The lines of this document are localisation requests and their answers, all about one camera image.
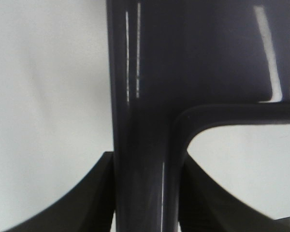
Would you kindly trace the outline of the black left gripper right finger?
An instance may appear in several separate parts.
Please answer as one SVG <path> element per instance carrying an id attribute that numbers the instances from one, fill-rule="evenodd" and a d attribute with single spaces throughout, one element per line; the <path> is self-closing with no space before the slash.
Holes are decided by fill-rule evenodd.
<path id="1" fill-rule="evenodd" d="M 183 232 L 290 232 L 216 183 L 191 156 L 181 173 L 178 221 Z"/>

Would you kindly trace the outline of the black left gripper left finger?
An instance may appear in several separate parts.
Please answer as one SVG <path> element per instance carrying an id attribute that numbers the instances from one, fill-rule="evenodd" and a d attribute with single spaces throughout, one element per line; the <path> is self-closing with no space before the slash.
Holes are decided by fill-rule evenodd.
<path id="1" fill-rule="evenodd" d="M 87 175 L 54 204 L 11 232 L 108 232 L 115 211 L 114 161 L 104 152 Z"/>

